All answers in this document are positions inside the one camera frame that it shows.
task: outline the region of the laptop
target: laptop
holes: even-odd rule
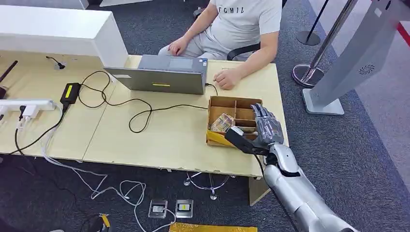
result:
[[[130,90],[203,95],[208,60],[143,55],[137,69],[104,69]]]

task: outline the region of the gray t-shirt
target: gray t-shirt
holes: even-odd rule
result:
[[[257,44],[262,34],[279,31],[282,0],[210,0],[218,16],[207,35],[229,50]]]

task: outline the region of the black cable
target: black cable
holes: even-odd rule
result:
[[[149,118],[151,117],[152,112],[154,112],[154,111],[159,111],[159,110],[169,110],[169,109],[172,109],[172,108],[175,108],[175,107],[179,107],[179,106],[189,106],[189,107],[198,108],[198,109],[205,109],[205,110],[208,109],[208,108],[201,107],[201,106],[186,105],[186,104],[173,105],[173,106],[170,106],[170,107],[167,107],[167,108],[160,108],[160,109],[154,109],[154,110],[151,108],[150,110],[144,110],[144,111],[139,112],[139,113],[137,113],[136,115],[132,116],[132,118],[131,118],[131,119],[129,120],[129,122],[128,122],[128,128],[129,128],[132,132],[134,132],[134,133],[141,133],[141,132],[143,132],[143,131],[146,129],[146,127],[147,127],[147,125],[148,125],[148,122],[149,122]],[[148,117],[146,118],[144,127],[143,127],[142,129],[138,130],[138,131],[133,130],[133,129],[131,128],[131,123],[132,123],[132,121],[133,121],[136,117],[138,117],[139,115],[141,115],[141,114],[143,114],[143,113],[146,113],[146,112],[149,112],[149,114],[148,114]]]
[[[217,90],[217,88],[215,87],[215,85],[210,84],[210,83],[205,83],[205,86],[212,86],[212,87],[214,88],[215,92],[217,93],[217,96],[218,96],[218,90]]]
[[[259,160],[259,158],[256,156],[256,153],[253,153],[253,155],[254,155],[255,159],[258,161],[259,167],[261,168],[262,176],[263,176],[264,179],[265,179],[264,167],[262,166],[262,163],[261,163],[261,161]],[[282,202],[280,202],[278,195],[275,193],[275,191],[274,191],[270,186],[269,186],[269,188],[270,188],[271,192],[273,193],[273,195],[275,196],[276,201],[279,203],[279,205],[282,207],[282,210],[285,212],[286,216],[288,217],[288,220],[289,220],[289,222],[292,224],[293,229],[294,229],[296,232],[299,232],[299,230],[297,229],[296,225],[294,224],[294,222],[293,222],[291,216],[288,214],[288,211],[286,211],[285,207],[282,205]]]
[[[44,133],[41,134],[37,139],[35,139],[31,144],[29,144],[29,145],[27,145],[27,146],[25,146],[25,147],[23,147],[23,148],[18,148],[17,150],[15,150],[15,151],[13,151],[13,152],[10,152],[10,153],[7,153],[7,154],[5,154],[5,155],[12,155],[12,154],[14,154],[14,153],[16,153],[16,152],[21,152],[21,151],[23,151],[24,149],[27,149],[27,148],[33,146],[36,142],[38,142],[41,138],[43,138],[43,136],[45,136],[45,134],[47,134],[49,131],[51,131],[52,129],[54,129],[54,128],[56,128],[56,127],[58,127],[58,126],[60,125],[60,123],[63,121],[63,118],[64,118],[65,113],[67,112],[67,109],[68,109],[68,107],[64,106],[64,107],[63,107],[63,113],[62,113],[62,115],[61,115],[61,117],[60,117],[60,120],[59,120],[54,126],[50,127],[50,128],[47,129],[46,131],[44,131]]]
[[[94,75],[94,74],[96,74],[96,73],[104,73],[104,74],[108,77],[108,82],[107,82],[107,84],[104,86],[104,88],[103,88],[102,90],[95,89],[95,88],[89,87],[89,86],[87,86],[86,84],[84,84],[85,81],[86,81],[89,77],[91,77],[92,75]],[[91,89],[91,90],[94,90],[94,91],[97,91],[97,92],[101,93],[102,102],[101,102],[100,104],[98,104],[98,105],[91,106],[91,105],[85,104],[85,103],[81,100],[80,94],[78,94],[78,99],[80,100],[80,102],[81,102],[84,106],[86,106],[86,107],[88,107],[88,108],[98,108],[98,107],[102,106],[104,103],[107,103],[107,104],[110,105],[110,106],[119,106],[119,105],[126,104],[126,103],[128,103],[128,102],[131,102],[131,101],[140,101],[140,102],[145,103],[146,105],[148,105],[149,110],[144,110],[144,111],[142,111],[142,112],[137,113],[137,114],[134,115],[134,116],[129,120],[129,122],[128,122],[128,128],[129,128],[130,131],[133,132],[133,133],[141,133],[141,132],[143,132],[143,131],[147,128],[148,123],[149,123],[149,119],[151,118],[152,112],[154,112],[154,111],[169,110],[169,109],[172,109],[172,108],[175,108],[175,107],[179,107],[179,106],[189,106],[189,107],[198,108],[198,109],[208,109],[207,107],[201,107],[201,106],[195,106],[195,105],[187,105],[187,104],[179,104],[179,105],[173,105],[173,106],[166,107],[166,108],[152,109],[151,104],[149,104],[148,102],[146,102],[145,100],[142,100],[142,99],[140,99],[140,98],[130,99],[130,100],[124,101],[124,102],[122,102],[122,103],[118,103],[118,104],[111,104],[111,103],[109,103],[109,102],[107,101],[107,95],[106,95],[105,92],[104,92],[109,85],[110,85],[110,76],[108,75],[108,73],[106,73],[106,72],[104,72],[104,71],[96,71],[96,72],[93,72],[93,73],[91,73],[90,75],[88,75],[88,76],[83,80],[83,82],[81,82],[81,86],[85,86],[85,87],[87,87],[87,88],[89,88],[89,89]],[[215,91],[216,91],[217,94],[218,94],[218,91],[217,91],[217,89],[216,89],[216,87],[215,87],[214,85],[208,84],[208,83],[207,83],[207,85],[213,86],[213,87],[215,88]],[[140,130],[133,130],[133,129],[131,128],[131,123],[132,123],[132,121],[133,121],[136,117],[138,117],[139,115],[141,115],[141,114],[143,114],[143,113],[146,113],[146,112],[149,112],[149,114],[148,114],[148,117],[146,118],[146,122],[145,122],[144,127],[143,127],[142,129],[140,129]]]
[[[89,222],[90,222],[93,218],[98,217],[98,216],[99,216],[99,214],[94,214],[94,215],[89,216],[87,219],[85,219],[85,220],[83,221],[83,224],[81,224],[80,230],[79,230],[78,232],[82,232],[82,231],[83,231],[83,227],[84,227],[84,225],[85,225],[87,222],[88,222],[88,228],[89,228]]]
[[[45,179],[45,180],[48,180],[48,181],[51,182],[51,183],[54,185],[54,187],[56,187],[58,190],[66,191],[66,192],[68,192],[69,194],[71,194],[71,195],[73,196],[73,198],[74,198],[74,206],[75,206],[75,208],[77,209],[77,211],[80,212],[80,213],[82,213],[85,217],[87,217],[87,213],[86,213],[84,210],[82,210],[80,207],[78,207],[78,204],[77,204],[77,202],[78,202],[77,196],[76,196],[71,190],[69,190],[68,188],[62,188],[62,187],[60,187],[54,179],[48,178],[48,177],[46,177],[46,176],[40,174],[40,172],[36,169],[34,163],[32,163],[31,160],[29,160],[29,159],[27,158],[27,156],[21,151],[22,149],[20,149],[20,147],[19,147],[19,145],[18,145],[17,137],[18,137],[18,128],[15,129],[15,136],[14,136],[15,146],[16,146],[18,152],[19,152],[19,153],[24,157],[24,159],[27,160],[28,163],[30,163],[30,165],[32,166],[33,170],[35,171],[35,172],[34,172],[34,175],[37,175],[37,176],[39,176],[40,178],[43,178],[43,179]]]
[[[14,66],[18,63],[17,60],[15,60],[10,67],[3,73],[3,75],[0,76],[0,82],[4,80],[4,78],[9,74],[9,72],[14,68]]]
[[[57,63],[57,65],[59,66],[59,69],[64,69],[65,68],[65,65],[63,65],[62,63],[60,63],[60,62],[58,62],[56,59],[54,59],[53,57],[47,57],[46,56],[46,58],[47,59],[52,59],[52,60],[54,60],[56,63]]]

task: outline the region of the dark gray carpet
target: dark gray carpet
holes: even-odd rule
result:
[[[206,2],[154,0],[103,10],[114,12],[129,53],[155,54],[185,32],[192,23],[191,12],[198,5],[206,5]],[[299,165],[328,205],[357,229],[365,232],[410,231],[409,192],[356,93],[352,91],[340,99],[345,116],[313,116],[305,112],[302,88],[295,84],[290,73],[295,64],[309,62],[318,49],[317,46],[304,46],[295,39],[295,34],[307,29],[314,17],[307,0],[287,3],[283,11],[279,53],[275,60],[290,143]],[[320,26],[318,34],[323,38],[324,32]],[[327,70],[335,59],[334,51],[329,49],[322,68]],[[36,159],[34,163],[43,175],[55,176],[61,187],[75,192],[79,207],[87,214],[109,213],[116,231],[140,231],[133,218],[133,207],[115,193],[107,192],[92,201],[89,198],[91,192],[71,170],[53,166],[43,159]],[[182,222],[256,226],[262,232],[293,231],[272,194],[256,206],[248,206],[248,180],[245,177],[230,179],[226,186],[217,191],[219,198],[212,201],[208,192],[182,184],[184,172],[169,174],[148,168],[67,163],[110,174],[104,187],[117,187],[124,179],[145,182],[146,197],[138,208],[138,215],[149,231],[168,222],[146,217],[149,201],[153,198],[168,199],[171,209],[176,199],[194,199],[194,218],[178,220]],[[21,171],[17,168],[20,166],[29,169],[22,157],[10,156],[0,167],[0,218],[28,232],[54,229],[78,231],[84,217],[76,211],[72,196],[57,190],[47,181]],[[93,176],[86,178],[97,183]]]

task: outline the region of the man's arm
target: man's arm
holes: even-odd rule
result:
[[[193,39],[195,35],[206,30],[217,16],[217,7],[212,3],[211,0],[205,10],[198,16],[193,25],[185,33],[185,35],[169,45],[168,50],[171,52],[171,54],[173,56],[180,55],[185,50],[185,48],[187,48],[189,41]]]
[[[217,16],[218,9],[216,5],[209,3],[205,10],[198,16],[189,30],[185,33],[184,37],[191,40],[195,35],[206,30]]]
[[[222,70],[216,74],[214,81],[218,82],[222,89],[232,89],[242,78],[268,65],[276,57],[278,37],[278,31],[261,35],[261,49],[237,68]]]
[[[278,37],[279,31],[261,35],[261,49],[254,52],[237,68],[243,77],[264,68],[273,61],[278,51]]]

